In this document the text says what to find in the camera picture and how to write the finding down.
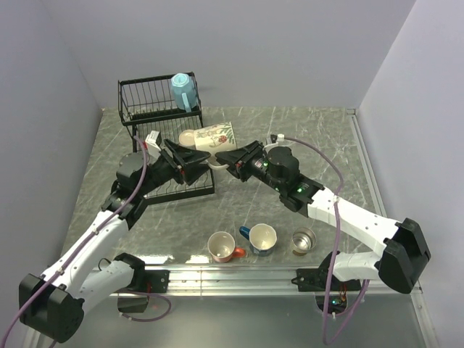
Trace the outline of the cream mug green inside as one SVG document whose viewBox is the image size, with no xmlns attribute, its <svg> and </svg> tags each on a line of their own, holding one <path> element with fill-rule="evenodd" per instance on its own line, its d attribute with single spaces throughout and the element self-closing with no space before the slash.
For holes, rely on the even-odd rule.
<svg viewBox="0 0 464 348">
<path fill-rule="evenodd" d="M 219 164 L 216 158 L 218 152 L 232 151 L 238 148 L 231 122 L 218 123 L 196 130 L 184 130 L 180 133 L 178 140 L 181 146 L 209 152 L 211 156 L 207 160 L 207 164 L 212 170 L 225 170 L 228 167 Z"/>
</svg>

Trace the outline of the light blue faceted mug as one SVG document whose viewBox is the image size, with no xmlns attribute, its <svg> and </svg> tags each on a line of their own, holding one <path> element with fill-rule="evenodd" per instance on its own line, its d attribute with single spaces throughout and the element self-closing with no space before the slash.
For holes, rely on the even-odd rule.
<svg viewBox="0 0 464 348">
<path fill-rule="evenodd" d="M 199 105 L 195 83 L 186 73 L 177 73 L 171 79 L 171 94 L 179 109 L 192 112 Z"/>
</svg>

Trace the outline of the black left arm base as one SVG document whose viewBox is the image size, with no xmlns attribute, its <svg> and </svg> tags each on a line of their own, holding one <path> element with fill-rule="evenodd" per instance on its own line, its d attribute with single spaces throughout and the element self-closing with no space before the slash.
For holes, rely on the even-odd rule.
<svg viewBox="0 0 464 348">
<path fill-rule="evenodd" d="M 140 318 L 158 317 L 169 307 L 169 303 L 162 298 L 153 296 L 167 293 L 169 270 L 148 270 L 141 285 L 133 287 L 128 292 L 119 292 L 117 309 L 124 315 L 137 315 Z"/>
</svg>

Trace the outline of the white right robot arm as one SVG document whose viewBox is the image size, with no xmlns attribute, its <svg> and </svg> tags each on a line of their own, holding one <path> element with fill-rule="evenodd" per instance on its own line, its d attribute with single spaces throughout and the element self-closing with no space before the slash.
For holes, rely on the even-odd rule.
<svg viewBox="0 0 464 348">
<path fill-rule="evenodd" d="M 269 151 L 259 141 L 219 152 L 221 165 L 241 181 L 254 176 L 279 193 L 283 205 L 306 218 L 340 227 L 341 231 L 369 248 L 369 252 L 340 252 L 332 265 L 319 272 L 326 289 L 344 281 L 380 280 L 390 289 L 409 294 L 431 259 L 420 225 L 382 217 L 348 202 L 329 188 L 301 174 L 299 161 L 287 146 Z"/>
</svg>

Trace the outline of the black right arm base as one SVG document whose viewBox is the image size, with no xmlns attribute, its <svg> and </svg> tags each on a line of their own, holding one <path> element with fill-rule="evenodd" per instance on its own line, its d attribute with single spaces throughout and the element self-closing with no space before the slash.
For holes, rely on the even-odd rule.
<svg viewBox="0 0 464 348">
<path fill-rule="evenodd" d="M 324 293 L 326 287 L 327 271 L 319 268 L 299 268 L 296 277 L 291 283 L 297 286 L 299 292 L 321 292 L 315 296 L 316 305 L 323 310 Z M 359 280 L 341 282 L 334 276 L 331 280 L 331 293 L 328 300 L 328 314 L 341 315 L 347 310 L 348 291 L 360 291 L 362 288 Z"/>
</svg>

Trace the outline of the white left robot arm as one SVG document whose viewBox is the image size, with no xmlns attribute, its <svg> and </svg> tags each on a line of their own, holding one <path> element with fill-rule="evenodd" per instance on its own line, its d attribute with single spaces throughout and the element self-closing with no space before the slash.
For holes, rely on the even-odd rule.
<svg viewBox="0 0 464 348">
<path fill-rule="evenodd" d="M 168 139 L 164 148 L 149 140 L 139 144 L 139 152 L 120 160 L 110 195 L 86 232 L 52 266 L 20 282 L 17 319 L 53 343 L 69 340 L 111 293 L 146 288 L 145 263 L 133 255 L 118 255 L 97 274 L 93 267 L 143 215 L 146 194 L 171 180 L 191 185 L 209 169 L 209 152 Z"/>
</svg>

